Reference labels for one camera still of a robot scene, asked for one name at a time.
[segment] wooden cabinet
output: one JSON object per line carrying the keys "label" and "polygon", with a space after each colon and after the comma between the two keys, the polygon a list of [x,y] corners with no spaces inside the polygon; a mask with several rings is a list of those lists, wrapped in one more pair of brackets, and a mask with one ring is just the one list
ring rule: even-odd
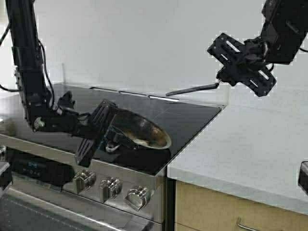
{"label": "wooden cabinet", "polygon": [[259,231],[308,231],[308,216],[177,182],[178,231],[243,231],[238,218]]}

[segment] stove knob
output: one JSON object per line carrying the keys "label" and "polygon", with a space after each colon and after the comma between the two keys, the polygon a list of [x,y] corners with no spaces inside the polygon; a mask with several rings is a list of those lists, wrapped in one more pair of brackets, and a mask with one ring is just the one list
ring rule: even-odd
{"label": "stove knob", "polygon": [[80,193],[83,190],[91,188],[95,183],[96,175],[94,172],[88,170],[81,170],[73,178],[73,185],[75,193]]}
{"label": "stove knob", "polygon": [[108,199],[116,198],[122,190],[122,181],[118,178],[108,177],[101,181],[100,199],[105,202]]}
{"label": "stove knob", "polygon": [[125,202],[136,211],[139,211],[149,203],[150,199],[151,192],[148,188],[135,186],[129,190],[125,197]]}

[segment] drawer handle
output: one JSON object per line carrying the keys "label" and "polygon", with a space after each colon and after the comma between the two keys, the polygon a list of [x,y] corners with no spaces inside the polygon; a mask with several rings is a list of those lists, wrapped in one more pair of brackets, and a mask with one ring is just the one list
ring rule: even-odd
{"label": "drawer handle", "polygon": [[238,218],[238,219],[237,219],[237,223],[236,223],[236,224],[237,224],[238,227],[242,228],[243,230],[248,230],[248,231],[259,231],[259,230],[256,230],[256,229],[252,229],[252,228],[250,228],[250,227],[247,227],[247,226],[245,226],[245,225],[242,225],[242,224],[241,224],[241,220],[242,220],[241,218]]}

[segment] digital display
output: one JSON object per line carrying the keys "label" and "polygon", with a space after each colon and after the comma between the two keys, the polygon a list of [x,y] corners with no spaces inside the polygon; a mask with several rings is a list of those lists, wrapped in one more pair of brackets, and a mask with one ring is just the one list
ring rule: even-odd
{"label": "digital display", "polygon": [[48,184],[63,186],[75,175],[71,166],[57,161],[15,149],[9,149],[8,153],[12,155],[12,171]]}

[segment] black glass cooktop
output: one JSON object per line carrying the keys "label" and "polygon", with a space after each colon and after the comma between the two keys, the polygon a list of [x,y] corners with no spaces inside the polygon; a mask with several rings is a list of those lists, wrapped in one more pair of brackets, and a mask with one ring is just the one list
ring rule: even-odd
{"label": "black glass cooktop", "polygon": [[[76,101],[75,109],[80,113],[92,112],[103,99],[108,99],[120,108],[128,109],[146,117],[165,130],[172,139],[167,150],[132,151],[119,148],[114,153],[96,151],[94,158],[118,166],[157,174],[193,139],[219,112],[220,108],[195,104],[170,102],[148,97],[121,94],[102,90],[92,90],[54,85],[57,100],[68,90]],[[0,114],[12,118],[16,126],[15,137],[49,147],[74,153],[81,138],[64,133],[32,132],[24,120],[24,111],[19,95],[0,100]]]}

